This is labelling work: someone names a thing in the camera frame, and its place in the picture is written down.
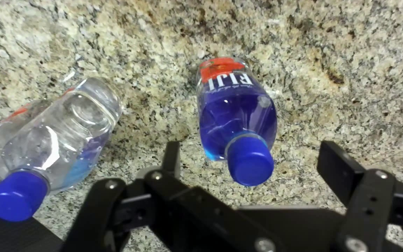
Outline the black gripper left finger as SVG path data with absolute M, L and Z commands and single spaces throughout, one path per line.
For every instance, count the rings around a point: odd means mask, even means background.
M 281 243 L 207 194 L 179 181 L 179 145 L 165 147 L 162 163 L 127 184 L 95 182 L 60 252 L 121 252 L 134 229 L 147 227 L 170 252 L 281 252 Z

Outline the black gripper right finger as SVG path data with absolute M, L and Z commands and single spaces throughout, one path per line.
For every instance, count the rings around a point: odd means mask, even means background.
M 389 224 L 403 230 L 403 182 L 384 170 L 365 170 L 334 142 L 320 143 L 316 171 L 345 206 L 334 252 L 397 250 L 386 241 L 386 230 Z

